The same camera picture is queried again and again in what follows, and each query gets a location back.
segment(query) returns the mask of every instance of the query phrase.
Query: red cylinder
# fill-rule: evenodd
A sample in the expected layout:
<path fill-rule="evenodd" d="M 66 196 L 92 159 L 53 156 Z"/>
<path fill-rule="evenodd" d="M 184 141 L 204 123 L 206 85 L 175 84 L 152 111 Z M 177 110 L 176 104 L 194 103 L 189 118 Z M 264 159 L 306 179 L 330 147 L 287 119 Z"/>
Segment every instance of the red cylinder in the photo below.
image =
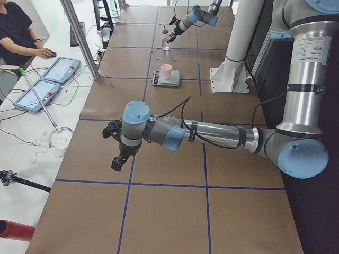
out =
<path fill-rule="evenodd" d="M 13 221 L 0 220 L 0 238 L 9 238 L 20 241 L 31 241 L 35 227 L 16 223 Z"/>

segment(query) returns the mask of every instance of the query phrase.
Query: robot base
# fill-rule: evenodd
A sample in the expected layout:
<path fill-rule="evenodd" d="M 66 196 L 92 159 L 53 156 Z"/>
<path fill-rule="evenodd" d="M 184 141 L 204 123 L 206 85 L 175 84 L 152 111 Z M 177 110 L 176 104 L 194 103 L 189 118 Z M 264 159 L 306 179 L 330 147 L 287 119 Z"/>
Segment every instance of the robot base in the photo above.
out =
<path fill-rule="evenodd" d="M 213 93 L 248 93 L 248 85 L 246 83 L 246 70 L 245 66 L 242 67 L 242 71 L 238 80 L 235 80 L 236 69 L 233 69 L 231 75 L 225 79 L 223 77 L 224 63 L 219 68 L 210 69 L 211 87 Z"/>

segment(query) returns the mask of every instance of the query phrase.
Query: robotic arm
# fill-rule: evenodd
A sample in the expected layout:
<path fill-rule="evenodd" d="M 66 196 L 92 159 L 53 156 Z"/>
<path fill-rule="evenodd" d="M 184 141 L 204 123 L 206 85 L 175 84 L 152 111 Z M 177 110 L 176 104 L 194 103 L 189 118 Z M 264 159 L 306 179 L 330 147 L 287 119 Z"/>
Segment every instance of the robotic arm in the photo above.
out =
<path fill-rule="evenodd" d="M 204 24 L 215 26 L 218 21 L 217 13 L 219 11 L 221 3 L 222 0 L 213 0 L 207 12 L 203 11 L 200 6 L 196 4 L 190 9 L 183 20 L 178 20 L 174 16 L 169 24 L 175 24 L 176 27 L 169 36 L 169 40 L 167 43 L 173 42 L 177 35 L 183 34 L 183 32 L 185 32 L 198 20 L 203 22 Z"/>
<path fill-rule="evenodd" d="M 338 14 L 339 1 L 275 0 L 272 28 L 281 32 L 279 39 L 286 33 L 294 38 L 284 116 L 276 129 L 249 130 L 169 116 L 160 119 L 151 114 L 147 104 L 133 101 L 121 121 L 110 122 L 103 130 L 104 138 L 112 136 L 119 141 L 120 155 L 114 158 L 112 168 L 120 171 L 143 139 L 176 151 L 186 137 L 227 149 L 247 149 L 295 178 L 321 173 L 329 157 L 317 124 L 331 39 L 339 31 Z"/>
<path fill-rule="evenodd" d="M 122 120 L 108 124 L 103 137 L 110 136 L 119 142 L 120 154 L 112 162 L 115 171 L 120 171 L 129 156 L 138 152 L 143 139 L 172 151 L 179 148 L 184 138 L 227 149 L 247 149 L 269 158 L 285 173 L 297 178 L 315 176 L 328 162 L 327 150 L 318 140 L 283 136 L 269 129 L 182 121 L 171 116 L 160 119 L 141 101 L 128 103 Z"/>

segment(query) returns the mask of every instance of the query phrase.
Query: table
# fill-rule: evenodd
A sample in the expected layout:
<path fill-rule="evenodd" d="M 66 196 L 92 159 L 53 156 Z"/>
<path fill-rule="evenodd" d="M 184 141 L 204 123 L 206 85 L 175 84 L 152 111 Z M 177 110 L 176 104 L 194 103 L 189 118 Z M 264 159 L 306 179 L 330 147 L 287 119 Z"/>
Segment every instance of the table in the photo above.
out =
<path fill-rule="evenodd" d="M 101 38 L 97 35 L 96 28 L 92 28 L 91 16 L 85 19 L 80 15 L 79 20 L 86 22 L 86 31 L 88 33 L 86 39 L 91 54 L 94 56 L 98 46 L 102 46 Z M 66 83 L 65 88 L 51 102 L 64 105 L 69 102 L 71 103 L 67 106 L 48 106 L 48 110 L 58 126 L 67 126 L 74 130 L 80 111 L 91 90 L 93 80 L 89 69 L 86 68 L 86 62 L 80 48 L 71 48 L 69 46 L 69 22 L 66 17 L 61 21 L 54 33 L 51 34 L 44 46 L 54 50 L 57 56 L 75 58 L 81 61 L 81 66 L 77 71 L 77 73 L 79 71 L 81 73 L 76 75 L 75 78 L 78 83 L 75 81 Z M 32 62 L 32 66 L 33 68 L 49 67 L 55 60 L 56 58 L 45 60 L 36 57 Z M 27 69 L 28 78 L 31 83 L 34 83 L 39 76 L 34 71 L 29 70 L 31 70 L 31 67 Z M 38 70 L 38 72 L 42 75 L 44 70 Z M 14 88 L 27 90 L 29 86 L 26 80 L 21 78 Z M 9 94 L 8 99 L 15 101 L 20 95 L 20 92 L 14 91 Z M 4 110 L 13 108 L 12 103 L 8 99 L 0 106 L 0 119 L 21 113 L 18 110 L 4 112 Z M 39 143 L 46 131 L 54 130 L 43 111 L 39 113 L 25 113 L 12 119 L 3 120 L 0 123 L 0 128 L 33 143 Z M 52 137 L 55 139 L 59 135 L 67 139 L 64 145 L 67 145 L 72 138 L 72 134 L 68 131 L 54 134 Z M 1 131 L 0 139 L 1 170 L 13 170 L 18 172 L 18 177 L 45 186 L 53 185 L 63 160 L 63 157 L 57 158 L 55 156 L 55 148 L 34 147 Z M 48 193 L 18 183 L 12 183 L 7 187 L 1 186 L 0 188 L 2 194 L 2 205 L 0 206 L 1 219 L 36 226 L 48 198 Z M 0 239 L 0 249 L 6 250 L 6 253 L 24 253 L 28 244 L 28 242 Z"/>
<path fill-rule="evenodd" d="M 183 17 L 186 8 L 176 12 Z M 249 127 L 255 89 L 213 94 L 209 83 L 209 68 L 225 57 L 231 9 L 220 10 L 215 28 L 190 28 L 165 52 L 160 30 L 172 15 L 173 7 L 157 6 L 121 13 L 124 24 L 111 38 L 27 254 L 302 253 L 280 171 L 265 158 L 209 144 L 183 142 L 171 152 L 144 143 L 122 172 L 110 168 L 118 144 L 101 132 L 132 100 L 162 114 L 191 96 L 184 118 Z M 180 70 L 179 88 L 150 83 L 162 63 Z M 256 122 L 265 125 L 262 111 Z"/>

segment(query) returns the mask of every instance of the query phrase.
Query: light blue joint cap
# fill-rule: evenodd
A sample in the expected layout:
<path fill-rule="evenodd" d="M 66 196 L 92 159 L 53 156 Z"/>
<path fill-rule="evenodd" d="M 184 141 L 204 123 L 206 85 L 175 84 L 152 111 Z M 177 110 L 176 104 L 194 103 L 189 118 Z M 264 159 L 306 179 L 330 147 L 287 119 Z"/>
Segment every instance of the light blue joint cap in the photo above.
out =
<path fill-rule="evenodd" d="M 174 126 L 165 137 L 164 148 L 175 152 L 179 149 L 184 136 L 185 131 L 177 125 Z"/>
<path fill-rule="evenodd" d="M 315 139 L 302 139 L 286 147 L 279 155 L 278 166 L 284 173 L 306 179 L 321 173 L 328 163 L 328 151 Z"/>
<path fill-rule="evenodd" d="M 208 23 L 210 26 L 215 26 L 217 24 L 218 17 L 214 16 L 211 20 L 210 23 Z"/>
<path fill-rule="evenodd" d="M 192 10 L 189 12 L 189 21 L 195 23 L 199 20 L 199 13 L 196 10 Z"/>
<path fill-rule="evenodd" d="M 293 41 L 293 36 L 289 32 L 279 32 L 271 30 L 271 40 L 276 41 Z"/>
<path fill-rule="evenodd" d="M 122 115 L 124 122 L 128 124 L 140 124 L 150 117 L 150 108 L 145 102 L 132 101 L 125 107 Z"/>
<path fill-rule="evenodd" d="M 306 0 L 309 6 L 325 14 L 339 14 L 338 0 Z"/>

